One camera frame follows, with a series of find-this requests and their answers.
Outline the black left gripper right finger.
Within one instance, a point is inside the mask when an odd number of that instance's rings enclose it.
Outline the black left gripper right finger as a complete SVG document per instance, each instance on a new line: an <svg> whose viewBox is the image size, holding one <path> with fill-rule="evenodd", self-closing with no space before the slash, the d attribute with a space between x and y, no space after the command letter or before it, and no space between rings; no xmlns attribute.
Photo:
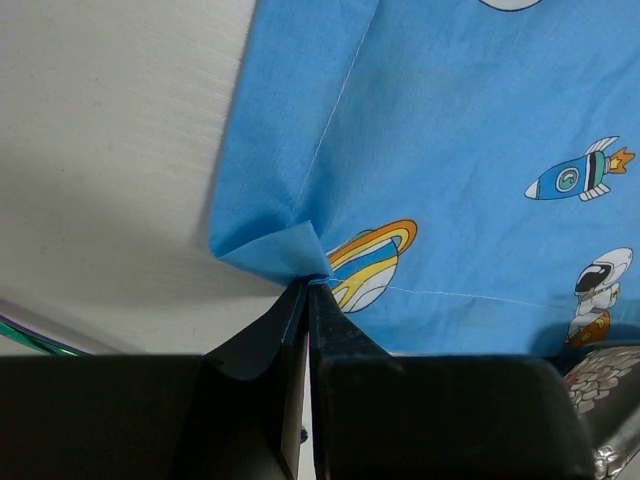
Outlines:
<svg viewBox="0 0 640 480"><path fill-rule="evenodd" d="M394 356L339 309L307 297L320 479L591 479L593 455L546 360Z"/></svg>

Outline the black floral square plate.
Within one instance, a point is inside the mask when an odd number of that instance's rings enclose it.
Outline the black floral square plate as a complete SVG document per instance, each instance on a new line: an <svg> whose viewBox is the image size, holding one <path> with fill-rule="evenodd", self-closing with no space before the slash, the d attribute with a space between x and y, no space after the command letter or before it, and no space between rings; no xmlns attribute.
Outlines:
<svg viewBox="0 0 640 480"><path fill-rule="evenodd" d="M568 371L565 381L591 448L602 447L639 410L639 347L592 350Z"/></svg>

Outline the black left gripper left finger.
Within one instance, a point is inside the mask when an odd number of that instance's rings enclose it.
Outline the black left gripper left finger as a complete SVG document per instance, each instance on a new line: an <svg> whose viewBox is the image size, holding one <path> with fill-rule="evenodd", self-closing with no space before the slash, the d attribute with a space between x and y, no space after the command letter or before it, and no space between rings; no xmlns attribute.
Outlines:
<svg viewBox="0 0 640 480"><path fill-rule="evenodd" d="M1 360L5 479L293 479L306 355L306 283L200 355Z"/></svg>

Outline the blue patterned cloth napkin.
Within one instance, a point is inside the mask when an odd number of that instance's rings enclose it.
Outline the blue patterned cloth napkin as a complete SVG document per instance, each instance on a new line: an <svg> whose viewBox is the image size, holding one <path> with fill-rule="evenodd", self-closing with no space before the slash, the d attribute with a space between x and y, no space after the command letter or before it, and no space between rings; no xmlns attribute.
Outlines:
<svg viewBox="0 0 640 480"><path fill-rule="evenodd" d="M260 1L221 261L401 354L639 337L635 1Z"/></svg>

